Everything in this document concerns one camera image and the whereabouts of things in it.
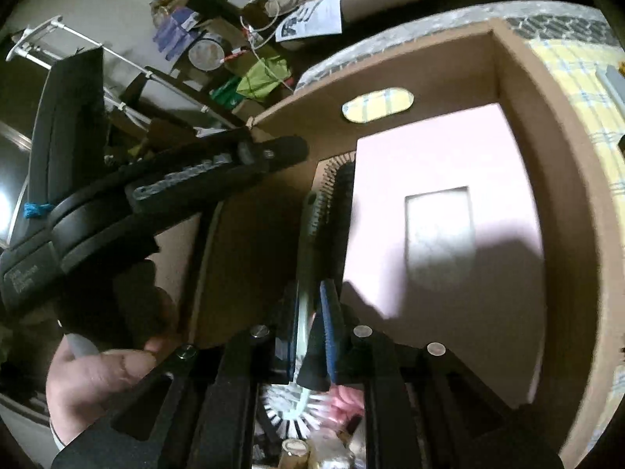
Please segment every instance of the cardboard box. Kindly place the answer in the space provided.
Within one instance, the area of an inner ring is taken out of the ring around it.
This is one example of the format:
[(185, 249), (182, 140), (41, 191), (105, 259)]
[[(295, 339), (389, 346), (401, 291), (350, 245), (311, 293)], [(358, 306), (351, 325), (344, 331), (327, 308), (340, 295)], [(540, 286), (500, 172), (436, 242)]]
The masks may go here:
[[(343, 117), (343, 103), (389, 87), (412, 92), (412, 107), (366, 124)], [(565, 467), (574, 467), (621, 358), (620, 233), (607, 180), (582, 123), (540, 59), (503, 21), (392, 48), (253, 120), (270, 136), (304, 137), (310, 157), (225, 203), (212, 242), (196, 342), (221, 343), (260, 321), (293, 279), (301, 203), (320, 160), (355, 150), (359, 137), (493, 102), (503, 108), (521, 150), (545, 252), (545, 353), (529, 413)]]

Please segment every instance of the brush handle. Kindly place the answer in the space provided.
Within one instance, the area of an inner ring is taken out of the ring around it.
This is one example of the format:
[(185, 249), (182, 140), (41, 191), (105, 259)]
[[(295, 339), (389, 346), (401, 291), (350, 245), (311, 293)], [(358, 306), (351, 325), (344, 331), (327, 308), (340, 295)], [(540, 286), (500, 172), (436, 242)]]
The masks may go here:
[(321, 311), (312, 322), (308, 351), (299, 369), (297, 383), (313, 391), (329, 391), (330, 379), (327, 375), (326, 333)]
[(316, 208), (318, 193), (311, 191), (304, 200), (302, 218), (300, 222), (298, 242), (298, 267), (296, 279), (298, 282), (298, 337), (296, 343), (296, 357), (304, 358), (308, 351), (310, 320), (315, 309), (315, 298), (318, 294), (316, 275), (315, 233)]
[(336, 384), (338, 373), (336, 364), (345, 350), (345, 321), (343, 310), (336, 293), (334, 281), (326, 279), (321, 283), (321, 311), (326, 332), (326, 363), (330, 380)]

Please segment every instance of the plaid cloth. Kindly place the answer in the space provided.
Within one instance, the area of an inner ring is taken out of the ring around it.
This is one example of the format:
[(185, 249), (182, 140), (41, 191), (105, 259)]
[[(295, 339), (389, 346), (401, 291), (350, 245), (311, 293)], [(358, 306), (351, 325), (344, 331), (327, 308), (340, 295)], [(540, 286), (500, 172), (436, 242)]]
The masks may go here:
[(367, 123), (384, 116), (405, 111), (414, 102), (414, 95), (403, 88), (387, 88), (365, 93), (343, 104), (343, 115), (354, 123)]
[[(625, 120), (596, 76), (597, 70), (605, 71), (608, 65), (618, 67), (625, 61), (625, 52), (620, 47), (573, 40), (529, 40), (527, 44), (549, 68), (586, 128), (610, 184), (621, 227), (621, 247), (625, 249), (625, 161), (618, 147), (625, 134)], [(619, 365), (584, 456), (603, 434), (624, 395), (625, 365)]]

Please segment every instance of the clutter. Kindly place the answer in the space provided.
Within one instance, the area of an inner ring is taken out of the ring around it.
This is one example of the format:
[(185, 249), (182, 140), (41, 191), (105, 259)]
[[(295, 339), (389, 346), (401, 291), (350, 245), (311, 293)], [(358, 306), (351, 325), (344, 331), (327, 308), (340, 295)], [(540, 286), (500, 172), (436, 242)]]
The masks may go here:
[(348, 444), (348, 449), (354, 454), (354, 468), (366, 469), (367, 467), (367, 423), (362, 418)]
[(291, 76), (286, 60), (280, 56), (259, 59), (239, 83), (237, 93), (254, 100), (263, 100)]
[(330, 428), (320, 428), (308, 439), (311, 449), (309, 469), (350, 469), (352, 456)]
[(308, 467), (308, 445), (299, 439), (282, 442), (282, 454), (277, 469), (306, 469)]
[(150, 2), (150, 13), (154, 28), (161, 25), (174, 13), (175, 10), (186, 6), (189, 0), (153, 0)]
[(276, 42), (342, 32), (341, 0), (312, 0), (277, 26)]

